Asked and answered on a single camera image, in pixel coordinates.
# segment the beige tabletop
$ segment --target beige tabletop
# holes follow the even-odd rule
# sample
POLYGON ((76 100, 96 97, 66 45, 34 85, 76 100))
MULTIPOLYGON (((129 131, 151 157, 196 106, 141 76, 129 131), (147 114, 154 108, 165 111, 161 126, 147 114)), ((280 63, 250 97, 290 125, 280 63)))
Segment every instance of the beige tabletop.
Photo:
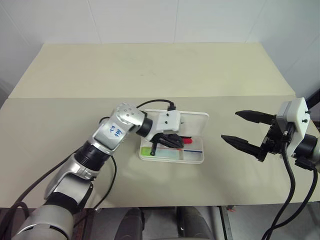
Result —
MULTIPOLYGON (((245 121, 235 112, 276 114, 283 101, 295 97, 260 44, 45 45, 0 110, 0 207, 10 206, 39 176, 81 146, 117 104, 156 97, 174 101, 178 110, 210 115, 203 134, 204 162, 143 161, 138 156, 140 137, 130 135, 114 154, 118 175, 102 207, 284 202, 290 185, 279 156, 268 154, 261 163, 220 137, 234 135, 259 146, 269 127, 245 121)), ((319 137, 313 123, 308 133, 319 137)), ((301 202, 312 173, 294 166, 294 159, 290 162, 296 177, 292 201, 301 202)), ((105 194, 112 175, 112 162, 107 161, 87 207, 105 194)), ((28 195, 29 207, 44 202, 51 178, 28 195)), ((311 201, 319 200, 318 186, 311 201)))

